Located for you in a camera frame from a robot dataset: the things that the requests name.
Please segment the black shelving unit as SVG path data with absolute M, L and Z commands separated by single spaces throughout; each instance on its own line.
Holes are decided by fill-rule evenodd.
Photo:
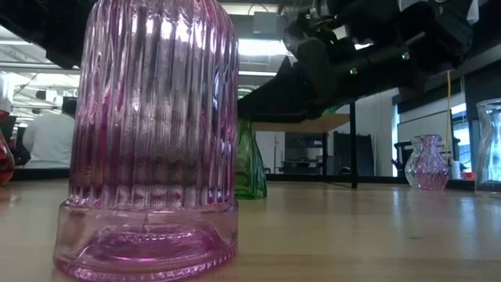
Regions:
M 323 135 L 286 132 L 282 172 L 288 175 L 321 175 L 323 170 Z

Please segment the tall clear glass vase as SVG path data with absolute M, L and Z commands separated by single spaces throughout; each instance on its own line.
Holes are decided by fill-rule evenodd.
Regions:
M 477 104 L 481 136 L 474 192 L 501 197 L 501 98 Z

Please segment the grey ceiling box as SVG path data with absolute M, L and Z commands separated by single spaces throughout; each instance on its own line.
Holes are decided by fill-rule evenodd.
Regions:
M 254 12 L 253 14 L 253 33 L 254 34 L 276 34 L 278 30 L 276 13 Z

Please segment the pink swirl glass vase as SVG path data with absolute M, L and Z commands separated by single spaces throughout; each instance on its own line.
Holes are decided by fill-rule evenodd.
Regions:
M 421 149 L 414 179 L 422 190 L 444 190 L 449 180 L 449 166 L 438 149 L 441 140 L 438 135 L 420 136 Z

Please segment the tall green glass vase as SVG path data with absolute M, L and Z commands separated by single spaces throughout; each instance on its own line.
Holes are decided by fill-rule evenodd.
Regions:
M 239 116 L 237 121 L 235 197 L 238 200 L 266 198 L 265 166 L 256 141 L 256 132 L 247 118 Z

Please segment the white board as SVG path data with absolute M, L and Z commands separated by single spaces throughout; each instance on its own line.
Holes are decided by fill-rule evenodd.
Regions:
M 447 129 L 447 120 L 449 117 L 450 112 L 443 110 L 434 114 L 415 117 L 408 121 L 400 122 L 397 124 L 397 141 L 395 143 L 410 141 L 411 138 L 415 136 L 438 135 L 442 138 L 438 143 L 438 149 L 439 152 L 444 155 L 445 138 L 449 132 Z

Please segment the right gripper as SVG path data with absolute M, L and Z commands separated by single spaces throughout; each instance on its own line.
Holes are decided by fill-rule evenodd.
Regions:
M 274 78 L 238 99 L 239 118 L 252 122 L 303 122 L 329 107 L 376 91 L 391 65 L 391 46 L 357 49 L 348 36 L 338 38 L 333 18 L 300 15 L 285 29 L 284 44 L 297 59 L 284 59 Z

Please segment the black office chair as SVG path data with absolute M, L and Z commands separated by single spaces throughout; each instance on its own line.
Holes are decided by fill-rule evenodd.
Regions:
M 397 156 L 391 160 L 391 163 L 397 169 L 397 177 L 405 178 L 405 166 L 413 152 L 413 145 L 410 141 L 398 142 L 394 144 Z

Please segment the black table frame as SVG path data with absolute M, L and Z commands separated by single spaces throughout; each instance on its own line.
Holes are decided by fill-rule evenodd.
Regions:
M 20 168 L 16 169 L 13 173 L 11 182 L 19 181 L 39 181 L 39 180 L 52 180 L 52 179 L 67 179 L 70 171 L 64 168 L 43 168 L 43 169 L 30 169 Z M 281 182 L 322 182 L 322 183 L 351 183 L 351 176 L 349 175 L 267 175 L 268 181 L 281 181 Z M 379 183 L 379 184 L 407 184 L 405 178 L 387 177 L 387 176 L 358 176 L 357 183 Z M 474 192 L 474 181 L 450 179 L 446 184 L 446 189 L 449 190 L 462 190 Z

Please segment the red glass vase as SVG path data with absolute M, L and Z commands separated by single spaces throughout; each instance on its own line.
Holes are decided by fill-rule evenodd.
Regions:
M 16 117 L 0 110 L 0 186 L 7 183 L 15 170 L 15 162 L 9 147 Z

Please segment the wooden shelf black frame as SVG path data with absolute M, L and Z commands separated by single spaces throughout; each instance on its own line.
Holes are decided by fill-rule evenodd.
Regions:
M 322 175 L 327 176 L 326 162 L 328 158 L 327 137 L 328 133 L 346 123 L 350 123 L 351 135 L 351 188 L 356 190 L 359 176 L 356 159 L 356 111 L 355 102 L 349 103 L 349 114 L 326 114 L 315 120 L 307 120 L 301 123 L 266 123 L 255 122 L 253 129 L 257 132 L 299 132 L 321 133 L 323 135 L 323 170 Z

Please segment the black panel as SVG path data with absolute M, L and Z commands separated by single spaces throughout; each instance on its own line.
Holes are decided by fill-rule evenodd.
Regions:
M 356 136 L 357 171 L 360 176 L 375 176 L 371 135 Z M 351 168 L 351 135 L 333 133 L 333 174 L 339 175 L 343 167 Z

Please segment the clear swirl glass vase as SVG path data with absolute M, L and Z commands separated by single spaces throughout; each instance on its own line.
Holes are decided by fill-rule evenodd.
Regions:
M 415 136 L 410 140 L 413 146 L 413 151 L 409 156 L 405 165 L 405 177 L 411 187 L 418 187 L 415 179 L 416 163 L 422 151 L 422 141 L 419 136 Z

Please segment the pink ribbed glass jar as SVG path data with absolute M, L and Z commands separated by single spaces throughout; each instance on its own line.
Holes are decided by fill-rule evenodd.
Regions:
M 98 0 L 59 207 L 61 272 L 167 282 L 235 255 L 238 68 L 217 0 Z

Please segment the person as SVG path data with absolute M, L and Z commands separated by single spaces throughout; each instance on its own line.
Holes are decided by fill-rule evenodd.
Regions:
M 76 99 L 63 102 L 61 114 L 43 114 L 27 126 L 22 143 L 30 153 L 25 168 L 69 168 Z

